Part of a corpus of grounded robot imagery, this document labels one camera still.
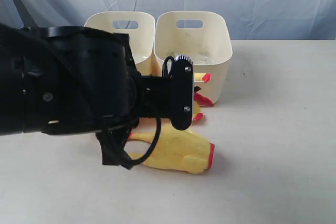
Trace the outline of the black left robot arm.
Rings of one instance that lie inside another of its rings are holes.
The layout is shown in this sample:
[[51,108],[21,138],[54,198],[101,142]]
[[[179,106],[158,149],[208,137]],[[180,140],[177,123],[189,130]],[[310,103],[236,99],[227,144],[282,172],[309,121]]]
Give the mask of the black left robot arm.
[[138,72],[127,34],[1,24],[1,135],[93,132],[103,164],[130,169],[158,143],[170,85]]

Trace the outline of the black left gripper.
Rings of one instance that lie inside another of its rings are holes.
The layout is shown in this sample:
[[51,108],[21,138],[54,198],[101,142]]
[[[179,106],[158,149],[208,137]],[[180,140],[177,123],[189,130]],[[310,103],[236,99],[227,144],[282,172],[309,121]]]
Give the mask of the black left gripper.
[[103,127],[96,133],[101,147],[103,165],[131,169],[136,163],[124,150],[131,130],[138,127],[141,118],[154,118],[157,127],[161,127],[161,120],[171,116],[169,78],[131,73],[131,80],[134,85],[131,127],[124,126],[114,130]]

